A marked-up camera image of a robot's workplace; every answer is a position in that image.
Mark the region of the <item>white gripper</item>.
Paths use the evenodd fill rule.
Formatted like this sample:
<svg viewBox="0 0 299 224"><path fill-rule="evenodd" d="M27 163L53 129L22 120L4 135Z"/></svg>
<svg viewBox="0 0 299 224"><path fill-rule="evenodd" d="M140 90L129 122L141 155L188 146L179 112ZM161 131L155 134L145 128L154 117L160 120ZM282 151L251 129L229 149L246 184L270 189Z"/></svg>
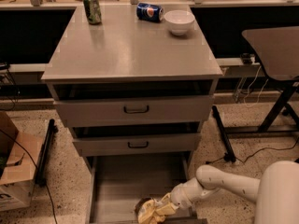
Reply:
<svg viewBox="0 0 299 224"><path fill-rule="evenodd" d="M175 186L171 193L166 193L160 201L150 199L146 205L149 214L148 224L164 222L166 217L174 215L178 208L188 209L201 198L202 192L201 184L196 178L192 178Z"/></svg>

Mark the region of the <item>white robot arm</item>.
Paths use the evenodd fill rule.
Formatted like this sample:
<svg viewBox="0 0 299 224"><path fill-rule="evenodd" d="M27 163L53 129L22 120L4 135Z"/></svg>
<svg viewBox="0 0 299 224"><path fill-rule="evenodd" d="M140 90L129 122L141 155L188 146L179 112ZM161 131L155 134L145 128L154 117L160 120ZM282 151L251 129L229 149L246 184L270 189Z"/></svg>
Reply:
<svg viewBox="0 0 299 224"><path fill-rule="evenodd" d="M256 204L254 224L299 224L299 164L277 161L260 179L225 173L203 165L194 178L175 186L159 201L151 200L138 215L140 224L158 224L218 189L226 189Z"/></svg>

